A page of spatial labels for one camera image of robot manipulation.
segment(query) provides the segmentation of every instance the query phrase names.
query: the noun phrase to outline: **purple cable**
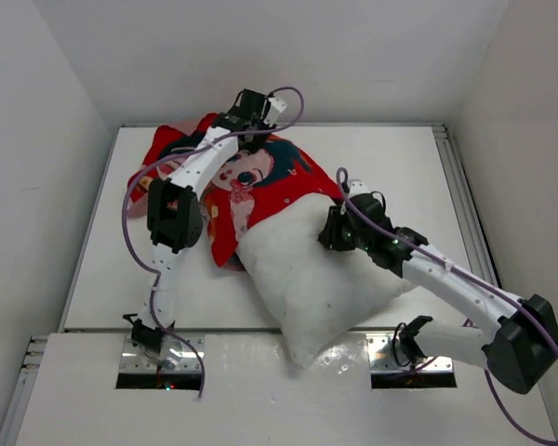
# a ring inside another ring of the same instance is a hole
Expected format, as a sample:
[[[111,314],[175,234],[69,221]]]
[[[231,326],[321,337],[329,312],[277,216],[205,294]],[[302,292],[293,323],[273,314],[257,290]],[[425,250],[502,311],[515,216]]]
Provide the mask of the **purple cable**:
[[[213,140],[213,142],[204,146],[201,149],[192,150],[192,151],[184,152],[184,153],[173,153],[173,154],[171,154],[171,155],[169,155],[165,158],[162,158],[161,160],[158,160],[158,161],[146,166],[144,169],[142,169],[139,172],[138,175],[135,176],[135,178],[128,185],[128,188],[126,189],[126,194],[124,196],[124,200],[122,202],[122,235],[124,236],[124,242],[126,244],[126,248],[128,249],[128,252],[132,256],[134,261],[137,262],[137,264],[141,268],[143,268],[143,269],[145,269],[145,270],[147,270],[150,273],[155,275],[155,280],[153,281],[153,287],[151,288],[151,292],[149,294],[149,312],[151,313],[151,317],[153,318],[153,321],[155,322],[155,325],[157,326],[157,328],[159,328],[161,331],[163,331],[167,335],[170,335],[173,338],[179,340],[182,344],[184,344],[186,347],[188,347],[190,349],[190,351],[192,353],[194,353],[194,355],[196,356],[196,360],[198,361],[198,363],[201,367],[201,371],[202,371],[201,385],[200,385],[200,388],[198,390],[198,398],[201,398],[203,396],[203,389],[205,388],[205,364],[203,363],[203,359],[201,358],[201,356],[198,354],[198,351],[191,345],[190,342],[188,342],[186,339],[184,339],[180,335],[175,334],[172,329],[164,327],[163,324],[157,318],[157,314],[156,314],[156,311],[155,311],[155,288],[156,288],[157,284],[159,283],[159,280],[161,279],[161,272],[158,271],[157,269],[151,268],[149,265],[147,265],[145,262],[143,262],[140,259],[139,255],[137,254],[136,250],[134,249],[134,246],[132,245],[132,242],[130,241],[130,234],[128,233],[128,203],[130,202],[130,195],[145,175],[147,175],[149,172],[151,172],[155,167],[158,167],[158,166],[160,166],[162,164],[165,164],[169,161],[178,160],[179,158],[186,158],[187,156],[192,156],[192,155],[195,155],[197,153],[202,153],[203,151],[208,151],[215,144],[221,142],[222,140],[224,140],[226,138],[241,137],[241,136],[248,136],[248,135],[264,135],[264,134],[269,134],[269,133],[281,132],[282,130],[286,130],[287,128],[294,125],[297,121],[299,121],[299,118],[301,118],[301,115],[304,113],[304,97],[301,94],[301,92],[297,88],[295,88],[294,86],[282,86],[280,88],[275,88],[269,94],[273,95],[274,93],[278,93],[280,91],[286,91],[286,90],[293,91],[299,97],[299,111],[298,111],[298,114],[288,124],[281,125],[281,126],[269,129],[269,130],[243,130],[243,131],[239,131],[239,132],[228,133],[226,135],[223,135],[222,137],[219,137],[219,138]]]
[[[365,216],[362,213],[362,211],[360,211],[355,206],[355,204],[352,203],[352,201],[349,199],[349,197],[345,193],[345,190],[343,190],[342,184],[343,184],[343,182],[347,182],[348,178],[349,178],[349,175],[348,175],[347,169],[345,167],[340,167],[339,169],[337,169],[337,185],[339,187],[339,191],[340,191],[340,193],[343,197],[343,200],[345,201],[347,207],[350,208],[358,217],[360,217],[360,219],[362,221],[364,221],[370,228],[372,228],[373,230],[376,230],[380,234],[382,234],[386,237],[390,237],[391,239],[398,240],[399,243],[405,244],[406,246],[408,246],[408,247],[418,251],[420,254],[426,256],[427,258],[433,260],[436,264],[440,265],[441,267],[446,268],[445,261],[442,258],[440,258],[439,256],[436,256],[436,255],[426,251],[425,249],[423,249],[420,246],[415,246],[412,242],[409,242],[407,239],[398,237],[395,234],[392,234],[392,233],[388,232],[387,230],[384,230],[383,228],[378,226],[376,223],[374,223],[372,220],[370,220],[367,216]],[[492,286],[488,282],[482,281],[482,280],[472,276],[471,274],[466,273],[465,271],[463,271],[463,270],[461,270],[461,269],[459,269],[455,266],[452,267],[451,271],[453,271],[455,274],[457,274],[459,277],[465,279],[466,281],[471,282],[471,283],[473,283],[477,286],[480,286],[480,287],[484,288],[486,291],[492,293],[493,295],[496,295],[496,296],[500,297],[506,303],[508,303],[509,305],[516,308],[517,311],[519,311],[523,316],[525,316],[525,318],[536,327],[538,332],[544,338],[546,343],[550,346],[552,352],[554,353],[554,355],[558,359],[558,346],[556,345],[554,340],[551,338],[550,334],[543,327],[543,325],[541,325],[538,322],[538,320],[531,315],[531,313],[529,313],[521,305],[514,302],[512,299],[505,296],[498,288]],[[535,441],[539,444],[545,444],[545,445],[548,445],[548,446],[558,446],[558,440],[549,440],[549,439],[542,439],[540,437],[537,437],[534,434],[532,434],[531,432],[524,429],[522,426],[520,426],[512,418],[511,414],[506,409],[506,407],[504,406],[504,403],[500,399],[500,395],[497,393],[496,389],[494,388],[494,383],[492,382],[492,377],[490,376],[490,373],[488,371],[485,371],[485,381],[487,382],[488,387],[490,388],[490,391],[492,392],[492,395],[494,396],[494,400],[496,401],[498,407],[500,408],[500,410],[502,411],[502,413],[504,414],[506,419],[509,421],[509,423],[511,423],[511,425],[515,429],[517,429],[519,432],[521,432],[527,438],[529,438],[529,439],[531,439],[531,440],[533,440],[533,441]]]

